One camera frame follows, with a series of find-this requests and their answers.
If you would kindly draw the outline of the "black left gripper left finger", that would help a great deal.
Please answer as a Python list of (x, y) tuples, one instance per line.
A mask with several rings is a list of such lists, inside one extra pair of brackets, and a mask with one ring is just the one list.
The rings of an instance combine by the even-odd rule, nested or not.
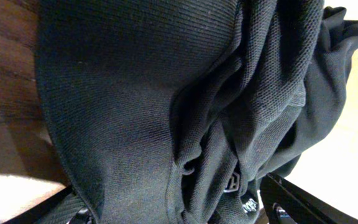
[(69, 186), (4, 224), (93, 224), (90, 210)]

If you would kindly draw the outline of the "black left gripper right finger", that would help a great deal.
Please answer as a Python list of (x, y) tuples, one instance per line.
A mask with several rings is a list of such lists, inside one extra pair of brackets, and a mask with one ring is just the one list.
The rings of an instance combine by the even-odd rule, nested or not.
[(260, 196), (268, 222), (272, 224), (358, 224), (358, 219), (274, 173), (262, 178)]

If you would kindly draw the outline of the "black t-shirt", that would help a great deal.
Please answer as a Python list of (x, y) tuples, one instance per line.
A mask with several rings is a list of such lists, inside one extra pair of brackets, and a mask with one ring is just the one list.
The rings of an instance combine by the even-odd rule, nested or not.
[(346, 101), (358, 21), (322, 1), (40, 1), (37, 91), (94, 223), (253, 223)]

